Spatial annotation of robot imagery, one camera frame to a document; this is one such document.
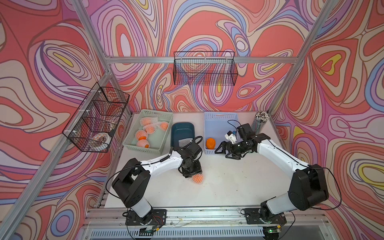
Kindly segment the green plastic basket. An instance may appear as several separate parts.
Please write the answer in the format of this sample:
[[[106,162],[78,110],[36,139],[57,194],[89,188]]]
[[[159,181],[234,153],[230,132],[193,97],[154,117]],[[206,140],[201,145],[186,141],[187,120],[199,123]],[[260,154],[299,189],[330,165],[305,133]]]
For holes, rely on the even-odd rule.
[[[173,124],[173,113],[141,110],[123,146],[132,151],[161,154]]]

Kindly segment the netted orange back right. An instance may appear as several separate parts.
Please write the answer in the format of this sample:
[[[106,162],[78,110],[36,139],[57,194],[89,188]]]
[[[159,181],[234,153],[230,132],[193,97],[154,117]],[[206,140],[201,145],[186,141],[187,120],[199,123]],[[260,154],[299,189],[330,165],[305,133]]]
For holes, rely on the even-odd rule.
[[[169,123],[165,121],[157,122],[157,127],[161,129],[162,131],[167,131],[169,127]]]

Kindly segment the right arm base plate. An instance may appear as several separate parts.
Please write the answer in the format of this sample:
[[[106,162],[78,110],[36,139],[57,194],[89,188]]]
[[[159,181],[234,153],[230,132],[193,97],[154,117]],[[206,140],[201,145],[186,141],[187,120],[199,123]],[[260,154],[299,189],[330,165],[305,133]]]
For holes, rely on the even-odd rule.
[[[287,223],[284,213],[271,214],[264,208],[245,208],[240,213],[246,218],[248,225],[285,225]]]

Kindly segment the dark teal plastic tub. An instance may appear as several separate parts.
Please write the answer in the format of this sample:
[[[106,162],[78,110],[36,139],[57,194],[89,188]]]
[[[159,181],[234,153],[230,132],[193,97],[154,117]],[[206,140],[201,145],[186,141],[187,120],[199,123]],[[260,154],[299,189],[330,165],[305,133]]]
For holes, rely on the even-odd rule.
[[[190,122],[173,124],[171,128],[171,147],[180,148],[179,140],[186,138],[195,138],[195,126]]]

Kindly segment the light blue plastic basket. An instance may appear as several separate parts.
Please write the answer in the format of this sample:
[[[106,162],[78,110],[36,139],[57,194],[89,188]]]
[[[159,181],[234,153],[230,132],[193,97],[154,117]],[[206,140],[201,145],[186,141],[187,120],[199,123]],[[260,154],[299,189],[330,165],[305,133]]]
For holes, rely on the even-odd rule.
[[[205,112],[204,113],[204,144],[209,138],[215,140],[216,145],[213,150],[204,148],[206,155],[214,155],[215,150],[223,141],[227,141],[225,135],[227,132],[233,132],[233,125],[238,121],[238,114],[231,112]]]

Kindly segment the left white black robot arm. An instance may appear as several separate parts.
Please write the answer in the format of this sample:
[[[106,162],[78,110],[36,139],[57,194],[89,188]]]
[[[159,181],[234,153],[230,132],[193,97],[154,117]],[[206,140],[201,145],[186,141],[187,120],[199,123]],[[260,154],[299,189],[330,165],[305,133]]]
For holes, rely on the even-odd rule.
[[[170,170],[178,170],[186,179],[201,174],[200,157],[202,148],[195,142],[184,147],[171,149],[166,155],[148,161],[130,159],[112,181],[112,189],[125,205],[139,218],[152,215],[153,207],[145,199],[148,183],[151,178]]]

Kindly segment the cup of pencils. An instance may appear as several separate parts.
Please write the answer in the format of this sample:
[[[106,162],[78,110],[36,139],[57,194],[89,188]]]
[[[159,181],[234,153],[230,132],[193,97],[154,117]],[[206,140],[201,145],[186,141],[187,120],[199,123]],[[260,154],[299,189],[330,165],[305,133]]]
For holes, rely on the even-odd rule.
[[[268,112],[266,112],[266,111],[256,112],[253,123],[251,125],[252,130],[256,134],[259,134],[261,132],[261,129],[263,128],[263,126],[269,120],[269,118],[270,118],[270,116],[269,116]]]

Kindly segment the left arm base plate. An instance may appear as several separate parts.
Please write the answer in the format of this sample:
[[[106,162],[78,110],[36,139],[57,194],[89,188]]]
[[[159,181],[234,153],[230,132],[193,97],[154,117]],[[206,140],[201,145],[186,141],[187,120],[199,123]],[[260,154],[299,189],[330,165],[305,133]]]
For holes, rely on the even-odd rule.
[[[123,213],[123,217],[126,219],[126,226],[163,226],[166,224],[167,210],[154,209],[142,218],[128,210]]]

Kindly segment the netted orange front left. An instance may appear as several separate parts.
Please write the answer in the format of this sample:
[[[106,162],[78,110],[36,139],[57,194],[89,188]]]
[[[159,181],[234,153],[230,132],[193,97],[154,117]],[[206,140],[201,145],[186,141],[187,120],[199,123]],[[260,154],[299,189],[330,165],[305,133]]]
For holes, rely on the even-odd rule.
[[[140,148],[149,148],[150,147],[150,143],[149,143],[148,140],[142,139],[142,140],[139,140],[136,143],[136,146],[140,147]]]

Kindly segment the netted orange left middle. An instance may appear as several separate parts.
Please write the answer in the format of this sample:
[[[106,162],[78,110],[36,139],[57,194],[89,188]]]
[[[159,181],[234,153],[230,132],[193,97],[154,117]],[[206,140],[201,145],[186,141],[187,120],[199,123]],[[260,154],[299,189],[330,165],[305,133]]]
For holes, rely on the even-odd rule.
[[[140,140],[146,140],[148,138],[148,133],[145,130],[138,130],[135,133],[135,138],[140,141]]]

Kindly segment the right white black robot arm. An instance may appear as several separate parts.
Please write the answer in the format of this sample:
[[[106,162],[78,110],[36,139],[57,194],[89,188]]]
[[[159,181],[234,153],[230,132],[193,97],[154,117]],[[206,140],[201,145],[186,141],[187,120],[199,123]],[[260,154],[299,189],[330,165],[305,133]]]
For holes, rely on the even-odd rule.
[[[261,203],[261,221],[267,223],[281,213],[305,211],[328,200],[329,191],[322,167],[299,160],[278,147],[268,135],[254,132],[249,124],[240,125],[237,132],[241,140],[238,141],[233,132],[228,132],[215,154],[240,160],[248,153],[258,153],[279,167],[291,180],[285,194]]]

